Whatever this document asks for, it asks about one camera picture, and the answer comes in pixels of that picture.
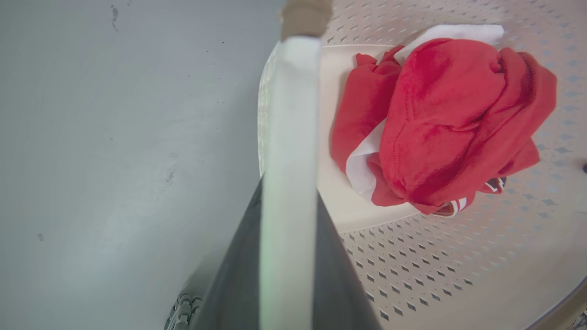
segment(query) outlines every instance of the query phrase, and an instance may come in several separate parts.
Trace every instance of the red garment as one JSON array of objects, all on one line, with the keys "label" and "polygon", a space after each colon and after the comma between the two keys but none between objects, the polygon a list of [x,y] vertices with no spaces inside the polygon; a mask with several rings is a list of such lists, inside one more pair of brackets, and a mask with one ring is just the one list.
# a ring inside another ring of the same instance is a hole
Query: red garment
[{"label": "red garment", "polygon": [[333,127],[332,158],[348,175],[349,156],[386,118],[380,150],[367,158],[374,204],[409,201],[426,214],[470,205],[475,191],[496,193],[488,180],[539,161],[531,136],[554,110],[556,77],[531,55],[435,39],[400,68],[398,50],[379,66],[357,55]]}]

